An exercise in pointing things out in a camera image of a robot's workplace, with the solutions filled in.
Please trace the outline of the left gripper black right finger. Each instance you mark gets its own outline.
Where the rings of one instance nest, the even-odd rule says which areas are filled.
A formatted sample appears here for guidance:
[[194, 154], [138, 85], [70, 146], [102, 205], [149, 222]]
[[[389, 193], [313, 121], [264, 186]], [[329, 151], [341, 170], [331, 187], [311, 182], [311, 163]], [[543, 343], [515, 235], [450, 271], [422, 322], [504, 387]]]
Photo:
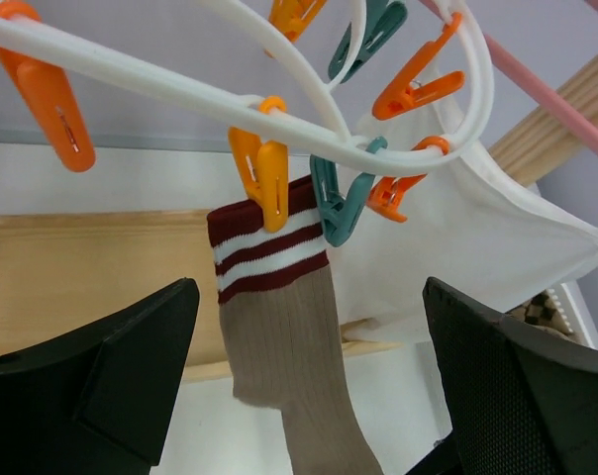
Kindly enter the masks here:
[[598, 474], [598, 350], [431, 277], [423, 290], [461, 474]]

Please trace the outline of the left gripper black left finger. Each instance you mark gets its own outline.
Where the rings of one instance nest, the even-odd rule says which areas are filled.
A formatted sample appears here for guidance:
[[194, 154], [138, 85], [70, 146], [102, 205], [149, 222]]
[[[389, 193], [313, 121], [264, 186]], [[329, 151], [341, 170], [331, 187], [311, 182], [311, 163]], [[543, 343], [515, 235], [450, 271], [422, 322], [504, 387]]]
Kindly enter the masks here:
[[148, 474], [159, 464], [199, 308], [179, 279], [0, 356], [0, 474]]

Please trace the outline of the plain brown sock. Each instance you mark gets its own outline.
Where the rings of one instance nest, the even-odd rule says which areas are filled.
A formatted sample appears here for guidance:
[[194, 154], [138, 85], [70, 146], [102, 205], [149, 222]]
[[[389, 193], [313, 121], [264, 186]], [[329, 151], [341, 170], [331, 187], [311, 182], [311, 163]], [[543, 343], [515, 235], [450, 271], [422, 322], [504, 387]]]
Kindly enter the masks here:
[[293, 473], [381, 473], [349, 397], [311, 178], [290, 183], [277, 233], [252, 200], [214, 210], [207, 224], [234, 397], [279, 411]]

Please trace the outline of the white round clip hanger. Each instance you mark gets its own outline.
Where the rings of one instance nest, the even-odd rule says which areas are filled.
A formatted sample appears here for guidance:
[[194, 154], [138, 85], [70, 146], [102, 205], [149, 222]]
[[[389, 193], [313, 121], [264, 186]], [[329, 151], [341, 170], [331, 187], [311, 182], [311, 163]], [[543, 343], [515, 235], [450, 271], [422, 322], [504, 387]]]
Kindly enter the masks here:
[[[360, 28], [360, 1], [330, 1], [296, 43], [266, 20], [265, 1], [37, 1], [37, 20], [0, 18], [0, 47], [62, 67], [84, 130], [69, 111], [52, 115], [71, 152], [63, 164], [0, 63], [0, 216], [216, 208], [245, 196], [228, 145], [236, 127], [286, 143], [290, 170], [304, 175], [319, 154], [376, 175], [428, 173], [477, 141], [490, 117], [493, 66], [462, 1], [439, 15], [416, 6], [402, 34], [354, 76], [326, 74], [347, 26]], [[445, 32], [467, 70], [470, 104], [447, 135], [449, 153], [390, 145], [368, 154], [369, 111], [416, 45]]]

